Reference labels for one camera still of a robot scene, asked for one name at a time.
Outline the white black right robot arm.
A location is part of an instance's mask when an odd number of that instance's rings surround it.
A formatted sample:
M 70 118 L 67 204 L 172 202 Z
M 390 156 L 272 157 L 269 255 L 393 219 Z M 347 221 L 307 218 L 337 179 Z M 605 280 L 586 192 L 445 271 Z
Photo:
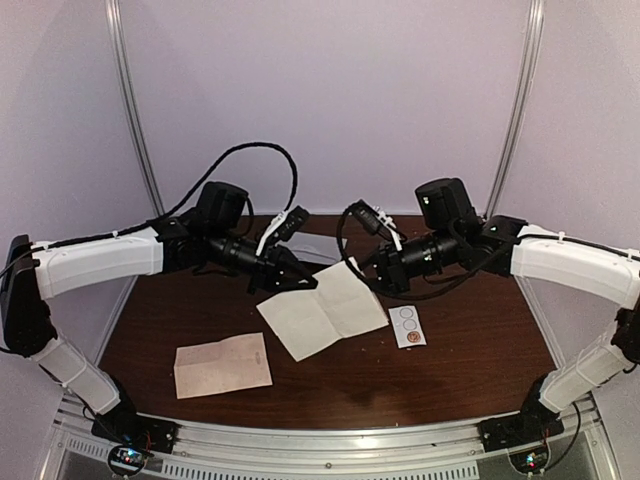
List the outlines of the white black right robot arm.
M 572 360 L 536 380 L 519 412 L 489 420 L 481 430 L 490 440 L 516 437 L 530 442 L 553 432 L 573 401 L 639 363 L 639 254 L 551 232 L 515 217 L 477 215 L 464 183 L 442 178 L 415 195 L 429 234 L 393 238 L 372 257 L 378 284 L 405 294 L 418 276 L 458 265 L 503 277 L 532 278 L 594 294 L 618 311 L 605 332 Z

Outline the beige ornate letter sheet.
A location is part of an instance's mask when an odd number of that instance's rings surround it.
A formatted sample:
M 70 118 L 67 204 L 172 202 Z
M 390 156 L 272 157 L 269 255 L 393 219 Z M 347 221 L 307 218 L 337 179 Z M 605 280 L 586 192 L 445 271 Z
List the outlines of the beige ornate letter sheet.
M 257 305 L 295 361 L 389 324 L 377 297 L 350 270 L 354 265 L 354 259 L 339 262 L 314 275 L 316 288 L 279 293 Z

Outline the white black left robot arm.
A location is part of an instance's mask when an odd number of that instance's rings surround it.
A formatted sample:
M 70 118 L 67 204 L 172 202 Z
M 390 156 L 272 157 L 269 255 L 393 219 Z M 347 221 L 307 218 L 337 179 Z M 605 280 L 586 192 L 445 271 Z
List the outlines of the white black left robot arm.
M 132 233 L 73 243 L 33 243 L 15 237 L 1 273 L 3 352 L 34 361 L 75 394 L 96 423 L 123 444 L 137 442 L 144 424 L 111 376 L 86 359 L 52 324 L 49 299 L 68 291 L 133 276 L 218 265 L 249 277 L 247 290 L 312 290 L 318 282 L 282 241 L 308 219 L 296 207 L 277 215 L 258 241 L 235 233 L 249 195 L 224 183 L 204 185 L 196 205 L 177 217 L 153 220 Z

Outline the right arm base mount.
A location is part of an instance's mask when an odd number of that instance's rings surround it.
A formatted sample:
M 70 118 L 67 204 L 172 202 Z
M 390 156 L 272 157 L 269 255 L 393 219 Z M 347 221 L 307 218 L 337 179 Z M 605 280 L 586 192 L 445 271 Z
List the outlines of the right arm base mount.
M 524 420 L 519 414 L 489 418 L 478 424 L 480 439 L 487 453 L 540 443 L 562 434 L 564 430 L 561 420 L 541 425 L 536 420 Z

